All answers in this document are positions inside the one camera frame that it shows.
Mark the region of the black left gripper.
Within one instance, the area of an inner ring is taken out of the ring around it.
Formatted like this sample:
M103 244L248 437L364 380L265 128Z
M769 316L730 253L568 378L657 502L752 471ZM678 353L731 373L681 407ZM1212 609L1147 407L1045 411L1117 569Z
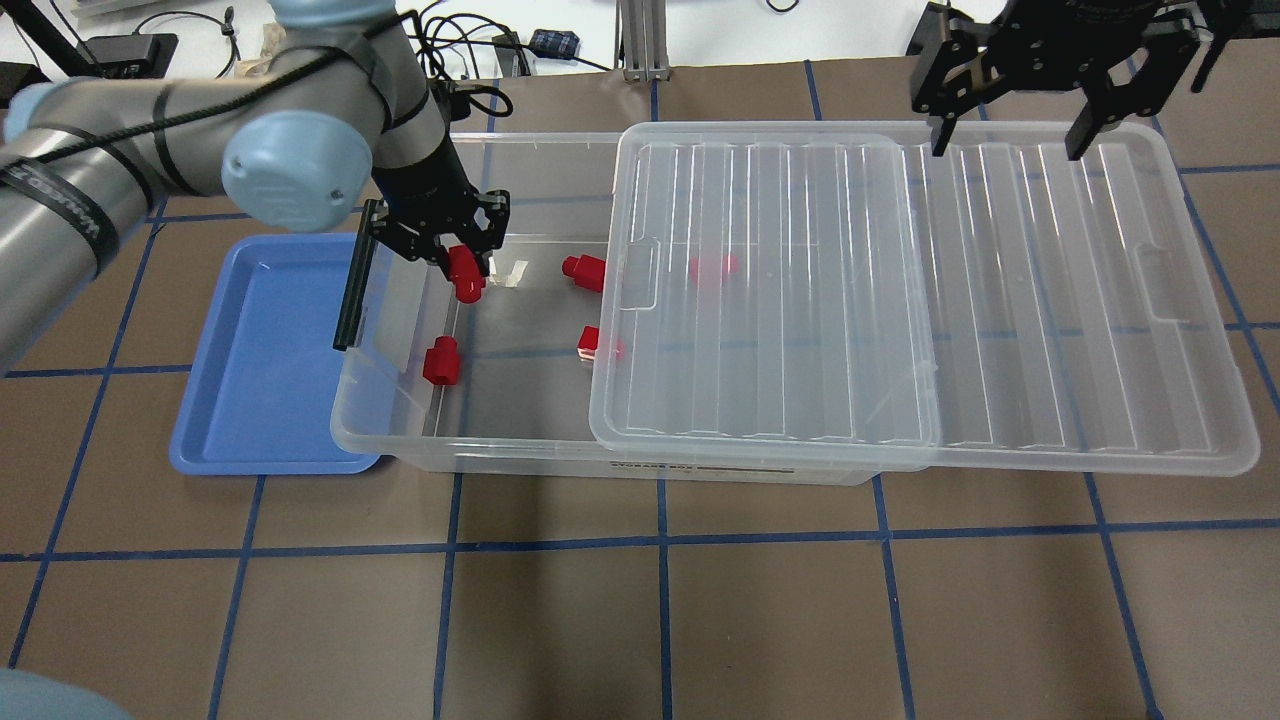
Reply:
M443 238L453 236L474 251L481 274L489 278L509 214L511 195L504 190L483 193L471 184L417 195L383 190L378 201L366 204L362 231L404 260L438 266L448 281L454 279L454 247Z

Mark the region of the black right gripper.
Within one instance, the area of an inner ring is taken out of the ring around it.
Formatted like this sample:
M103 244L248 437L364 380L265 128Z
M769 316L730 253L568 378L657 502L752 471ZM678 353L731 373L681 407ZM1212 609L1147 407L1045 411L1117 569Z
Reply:
M929 1L910 40L910 105L931 115L931 156L942 158L979 104L1080 91L1064 140L1079 161L1110 123L1161 110L1199 49L1192 13L1167 1L1007 1L991 20Z

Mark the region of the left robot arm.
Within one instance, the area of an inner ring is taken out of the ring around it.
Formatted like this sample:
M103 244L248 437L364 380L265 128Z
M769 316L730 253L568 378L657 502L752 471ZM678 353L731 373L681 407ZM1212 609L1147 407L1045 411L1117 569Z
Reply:
M466 176L451 137L475 94L429 76L393 1L274 1L283 42L260 77L73 78L20 91L4 122L3 370L29 351L169 197L233 201L319 233L367 183L385 246L486 275L511 197Z

